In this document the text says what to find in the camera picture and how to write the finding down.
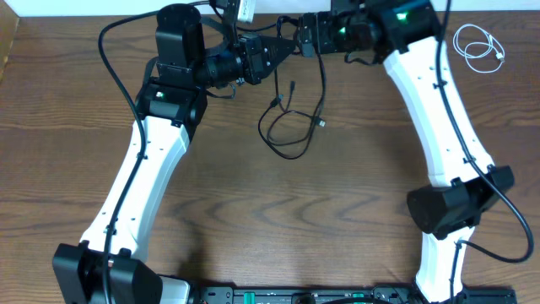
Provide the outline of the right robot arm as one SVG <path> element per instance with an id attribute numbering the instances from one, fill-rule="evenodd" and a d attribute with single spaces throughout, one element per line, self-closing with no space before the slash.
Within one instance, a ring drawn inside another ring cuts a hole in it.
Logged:
<path id="1" fill-rule="evenodd" d="M 371 50 L 398 88 L 424 151 L 429 184 L 407 195 L 422 231 L 412 303 L 513 303 L 505 287 L 466 287 L 462 265 L 469 239 L 498 191 L 510 189 L 509 166 L 497 166 L 469 121 L 449 67 L 440 21 L 428 0 L 335 1 L 300 17 L 300 52 Z"/>

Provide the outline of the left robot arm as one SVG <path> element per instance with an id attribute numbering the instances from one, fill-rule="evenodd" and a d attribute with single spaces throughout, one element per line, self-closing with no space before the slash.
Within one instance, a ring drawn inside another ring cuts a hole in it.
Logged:
<path id="1" fill-rule="evenodd" d="M 198 3 L 155 12 L 158 53 L 128 99 L 135 121 L 112 188 L 78 245 L 60 245 L 52 267 L 67 303 L 192 303 L 185 280 L 156 274 L 149 238 L 170 177 L 187 152 L 212 88 L 259 84 L 295 45 L 237 25 L 253 19 L 252 1 L 214 1 L 221 20 Z"/>

